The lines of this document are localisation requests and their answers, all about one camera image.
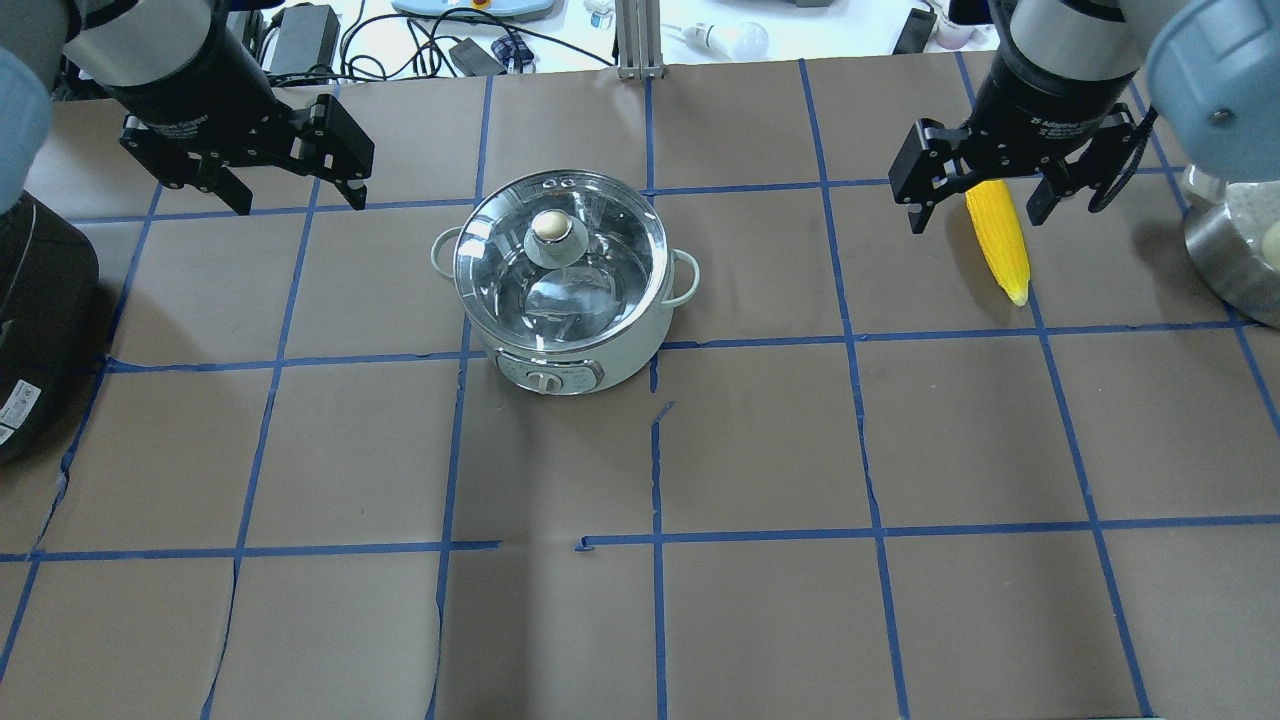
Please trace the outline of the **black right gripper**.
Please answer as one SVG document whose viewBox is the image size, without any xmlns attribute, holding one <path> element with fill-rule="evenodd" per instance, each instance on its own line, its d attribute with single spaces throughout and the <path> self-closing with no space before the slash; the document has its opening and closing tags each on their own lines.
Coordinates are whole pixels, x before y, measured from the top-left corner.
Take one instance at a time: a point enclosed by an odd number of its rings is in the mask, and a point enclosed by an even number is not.
<svg viewBox="0 0 1280 720">
<path fill-rule="evenodd" d="M 915 120 L 890 167 L 893 201 L 908 209 L 910 232 L 924 233 L 937 205 L 977 181 L 1037 172 L 1027 201 L 1033 225 L 1085 190 L 1088 211 L 1103 211 L 1140 161 L 1140 124 L 1120 99 L 1134 74 L 1068 78 L 1019 50 L 998 50 L 963 126 Z"/>
</svg>

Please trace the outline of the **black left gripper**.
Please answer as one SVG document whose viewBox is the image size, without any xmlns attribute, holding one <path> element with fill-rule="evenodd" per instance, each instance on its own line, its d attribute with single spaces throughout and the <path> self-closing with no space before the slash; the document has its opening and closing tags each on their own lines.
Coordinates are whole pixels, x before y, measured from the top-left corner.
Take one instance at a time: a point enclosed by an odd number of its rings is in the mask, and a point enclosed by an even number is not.
<svg viewBox="0 0 1280 720">
<path fill-rule="evenodd" d="M 164 187 L 193 187 L 247 217 L 253 195 L 230 165 L 275 167 L 328 182 L 356 211 L 367 205 L 370 136 L 332 94 L 291 110 L 238 40 L 207 40 L 169 76 L 105 90 L 131 114 L 120 146 Z"/>
</svg>

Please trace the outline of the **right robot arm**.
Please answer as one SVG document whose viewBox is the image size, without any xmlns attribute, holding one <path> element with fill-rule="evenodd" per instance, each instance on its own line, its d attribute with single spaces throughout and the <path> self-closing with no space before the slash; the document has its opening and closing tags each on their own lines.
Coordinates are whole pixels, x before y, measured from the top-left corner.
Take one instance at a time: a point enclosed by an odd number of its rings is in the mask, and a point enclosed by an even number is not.
<svg viewBox="0 0 1280 720">
<path fill-rule="evenodd" d="M 1156 120 L 1192 164 L 1228 182 L 1277 178 L 1275 1 L 952 1 L 998 50 L 972 114 L 908 132 L 888 178 L 919 234 L 934 208 L 987 181 L 1039 176 L 1036 225 L 1091 190 L 1106 209 Z"/>
</svg>

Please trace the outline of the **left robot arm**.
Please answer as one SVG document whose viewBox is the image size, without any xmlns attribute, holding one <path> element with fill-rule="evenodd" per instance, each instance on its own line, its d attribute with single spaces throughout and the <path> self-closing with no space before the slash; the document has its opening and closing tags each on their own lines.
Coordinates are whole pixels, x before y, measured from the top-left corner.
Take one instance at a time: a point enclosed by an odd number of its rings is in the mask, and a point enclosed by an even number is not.
<svg viewBox="0 0 1280 720">
<path fill-rule="evenodd" d="M 366 206 L 372 140 L 329 94 L 302 109 L 279 100 L 216 3 L 5 1 L 4 210 L 49 136 L 64 63 L 125 109 L 120 145 L 163 186 L 193 187 L 246 215 L 253 195 L 236 169 L 275 167 Z"/>
</svg>

